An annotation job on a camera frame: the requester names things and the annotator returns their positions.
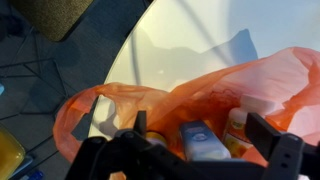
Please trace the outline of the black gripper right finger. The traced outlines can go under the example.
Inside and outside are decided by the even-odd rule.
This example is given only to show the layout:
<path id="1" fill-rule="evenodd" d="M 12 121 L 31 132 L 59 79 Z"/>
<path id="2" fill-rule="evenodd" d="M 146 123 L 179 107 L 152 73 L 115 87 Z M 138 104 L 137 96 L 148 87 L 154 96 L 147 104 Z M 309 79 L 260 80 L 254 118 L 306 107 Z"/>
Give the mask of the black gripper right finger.
<path id="1" fill-rule="evenodd" d="M 247 115 L 245 135 L 265 160 L 271 157 L 281 133 L 257 113 Z"/>

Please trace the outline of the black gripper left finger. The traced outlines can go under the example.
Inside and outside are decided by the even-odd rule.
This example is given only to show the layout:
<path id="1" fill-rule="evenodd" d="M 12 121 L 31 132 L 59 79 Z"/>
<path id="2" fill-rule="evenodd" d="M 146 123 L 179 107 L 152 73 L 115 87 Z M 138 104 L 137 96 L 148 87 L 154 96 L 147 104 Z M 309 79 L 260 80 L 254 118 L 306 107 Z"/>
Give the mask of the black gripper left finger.
<path id="1" fill-rule="evenodd" d="M 139 111 L 137 113 L 133 130 L 138 134 L 144 136 L 146 134 L 147 114 L 145 111 Z"/>

